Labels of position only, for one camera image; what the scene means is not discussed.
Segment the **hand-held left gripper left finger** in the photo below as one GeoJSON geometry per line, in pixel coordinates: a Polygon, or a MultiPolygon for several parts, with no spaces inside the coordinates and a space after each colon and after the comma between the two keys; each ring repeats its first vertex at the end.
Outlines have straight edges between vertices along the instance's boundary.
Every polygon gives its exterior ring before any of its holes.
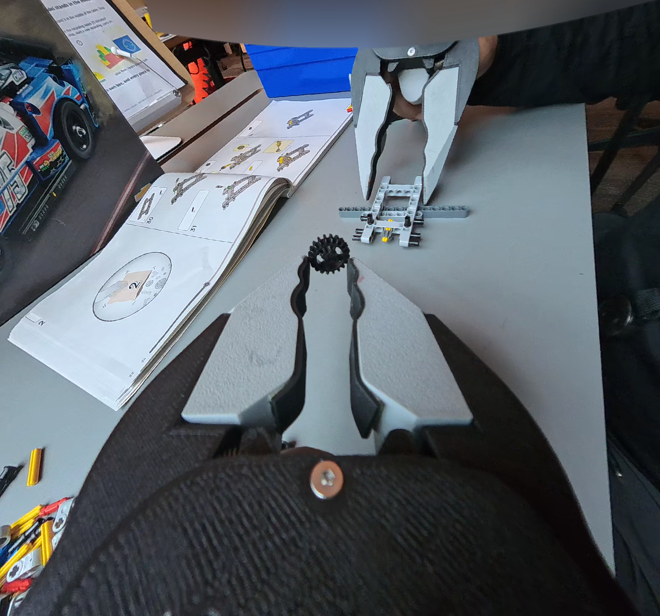
{"type": "Polygon", "coordinates": [[[234,307],[181,415],[284,433],[306,395],[309,260],[298,257],[234,307]]]}

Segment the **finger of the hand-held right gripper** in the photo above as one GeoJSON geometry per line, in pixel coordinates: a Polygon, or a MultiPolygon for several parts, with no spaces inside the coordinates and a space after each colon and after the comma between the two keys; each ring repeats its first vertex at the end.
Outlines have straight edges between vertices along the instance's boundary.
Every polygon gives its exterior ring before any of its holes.
{"type": "Polygon", "coordinates": [[[364,199],[370,199],[375,163],[380,151],[380,138],[385,128],[392,102],[392,86],[380,75],[366,75],[362,83],[360,101],[354,90],[354,135],[360,185],[364,199]]]}
{"type": "Polygon", "coordinates": [[[441,69],[426,83],[422,93],[422,121],[427,135],[422,174],[425,203],[436,188],[457,131],[458,79],[458,67],[441,69]]]}

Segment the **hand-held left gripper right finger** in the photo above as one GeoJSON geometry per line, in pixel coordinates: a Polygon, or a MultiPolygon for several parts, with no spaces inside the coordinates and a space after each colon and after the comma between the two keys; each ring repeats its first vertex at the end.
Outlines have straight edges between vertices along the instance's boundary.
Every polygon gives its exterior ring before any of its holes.
{"type": "Polygon", "coordinates": [[[473,414],[422,310],[358,259],[347,265],[351,410],[377,452],[393,430],[469,425],[473,414]]]}

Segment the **grey lego frame assembly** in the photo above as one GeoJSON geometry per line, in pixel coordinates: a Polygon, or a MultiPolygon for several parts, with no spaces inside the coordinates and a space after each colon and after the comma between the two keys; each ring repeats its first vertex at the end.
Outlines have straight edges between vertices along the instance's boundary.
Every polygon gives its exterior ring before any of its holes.
{"type": "Polygon", "coordinates": [[[423,225],[419,212],[422,196],[422,176],[417,176],[414,184],[391,184],[391,178],[383,178],[376,192],[374,203],[360,215],[363,223],[352,236],[355,242],[370,244],[378,235],[384,243],[392,244],[399,239],[401,247],[417,247],[423,225]]]}

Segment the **black lego gear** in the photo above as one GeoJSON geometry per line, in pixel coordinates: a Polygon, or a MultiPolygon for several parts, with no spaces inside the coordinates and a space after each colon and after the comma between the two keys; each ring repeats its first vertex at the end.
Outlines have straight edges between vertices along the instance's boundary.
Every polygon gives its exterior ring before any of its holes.
{"type": "Polygon", "coordinates": [[[310,265],[323,274],[333,274],[347,265],[350,249],[347,242],[336,234],[318,237],[309,246],[310,265]]]}

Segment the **person's right forearm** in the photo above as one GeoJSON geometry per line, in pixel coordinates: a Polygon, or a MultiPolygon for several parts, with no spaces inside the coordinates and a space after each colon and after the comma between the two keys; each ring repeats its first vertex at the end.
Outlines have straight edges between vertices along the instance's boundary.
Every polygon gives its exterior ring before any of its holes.
{"type": "Polygon", "coordinates": [[[659,99],[659,1],[499,34],[468,104],[542,107],[659,99]]]}

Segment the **long grey lego beam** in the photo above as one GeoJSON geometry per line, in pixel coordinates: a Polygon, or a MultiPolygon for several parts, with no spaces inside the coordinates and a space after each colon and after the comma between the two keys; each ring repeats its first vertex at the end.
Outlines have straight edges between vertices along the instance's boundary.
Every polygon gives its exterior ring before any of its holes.
{"type": "MultiPolygon", "coordinates": [[[[341,218],[362,218],[370,212],[370,207],[340,207],[338,209],[341,218]]],[[[405,207],[382,207],[381,217],[404,216],[407,212],[405,207]]],[[[427,218],[465,218],[469,215],[470,208],[467,206],[420,206],[417,208],[417,217],[427,218]]]]}

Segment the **lego instruction booklet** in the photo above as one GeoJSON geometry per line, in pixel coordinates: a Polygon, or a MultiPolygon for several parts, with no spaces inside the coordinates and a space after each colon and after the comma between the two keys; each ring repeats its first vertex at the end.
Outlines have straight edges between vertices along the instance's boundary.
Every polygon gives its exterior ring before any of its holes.
{"type": "Polygon", "coordinates": [[[9,342],[119,410],[351,120],[349,98],[272,101],[195,172],[157,179],[9,342]]]}

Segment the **lego box with car picture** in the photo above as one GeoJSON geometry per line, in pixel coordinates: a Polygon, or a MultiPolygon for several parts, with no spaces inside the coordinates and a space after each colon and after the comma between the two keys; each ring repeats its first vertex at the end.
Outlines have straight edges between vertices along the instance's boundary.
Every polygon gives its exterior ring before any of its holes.
{"type": "Polygon", "coordinates": [[[1,323],[96,253],[162,174],[40,0],[1,0],[1,323]]]}

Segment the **pile of colourful lego pieces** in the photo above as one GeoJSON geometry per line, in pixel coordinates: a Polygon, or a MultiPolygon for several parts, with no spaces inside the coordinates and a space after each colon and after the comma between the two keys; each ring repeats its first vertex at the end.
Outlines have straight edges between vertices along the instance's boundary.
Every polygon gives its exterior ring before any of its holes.
{"type": "Polygon", "coordinates": [[[39,505],[1,527],[1,614],[16,615],[31,585],[51,558],[75,497],[39,505]]]}

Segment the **blue plastic bin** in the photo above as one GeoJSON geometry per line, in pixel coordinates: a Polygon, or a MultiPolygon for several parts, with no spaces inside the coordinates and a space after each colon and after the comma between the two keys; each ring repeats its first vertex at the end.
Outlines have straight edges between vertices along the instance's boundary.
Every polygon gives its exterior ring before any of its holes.
{"type": "Polygon", "coordinates": [[[349,91],[357,48],[297,48],[246,44],[266,95],[287,98],[349,91]]]}

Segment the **orange object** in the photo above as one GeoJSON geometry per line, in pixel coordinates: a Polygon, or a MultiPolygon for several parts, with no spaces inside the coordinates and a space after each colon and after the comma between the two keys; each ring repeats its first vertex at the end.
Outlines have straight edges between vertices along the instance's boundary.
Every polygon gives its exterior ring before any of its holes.
{"type": "Polygon", "coordinates": [[[212,89],[212,80],[202,57],[186,66],[195,88],[194,104],[199,104],[209,96],[209,88],[212,89]]]}

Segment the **white flat tray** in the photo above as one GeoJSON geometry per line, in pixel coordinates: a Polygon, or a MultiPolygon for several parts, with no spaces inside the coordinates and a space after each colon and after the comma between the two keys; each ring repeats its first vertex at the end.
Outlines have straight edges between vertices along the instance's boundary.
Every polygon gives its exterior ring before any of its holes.
{"type": "Polygon", "coordinates": [[[159,161],[182,144],[180,137],[168,135],[141,135],[140,140],[154,160],[159,161]]]}

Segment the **printed instruction sign sheet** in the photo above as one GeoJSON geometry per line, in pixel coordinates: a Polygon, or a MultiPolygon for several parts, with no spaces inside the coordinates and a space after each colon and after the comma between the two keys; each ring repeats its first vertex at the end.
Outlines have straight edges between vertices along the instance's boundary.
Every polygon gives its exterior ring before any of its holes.
{"type": "Polygon", "coordinates": [[[40,0],[132,128],[184,103],[187,82],[111,0],[40,0]]]}

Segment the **dark chair frame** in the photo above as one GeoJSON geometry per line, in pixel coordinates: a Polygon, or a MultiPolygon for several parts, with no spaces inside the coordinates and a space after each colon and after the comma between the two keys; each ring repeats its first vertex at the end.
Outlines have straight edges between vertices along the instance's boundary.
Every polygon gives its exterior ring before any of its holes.
{"type": "MultiPolygon", "coordinates": [[[[614,98],[588,105],[585,111],[588,142],[609,140],[615,134],[616,128],[624,116],[624,111],[616,108],[614,98]]],[[[610,211],[655,153],[655,147],[634,147],[620,150],[598,190],[591,198],[592,212],[610,211]]],[[[635,214],[647,206],[658,194],[659,172],[656,172],[626,204],[626,214],[629,216],[635,214]]]]}

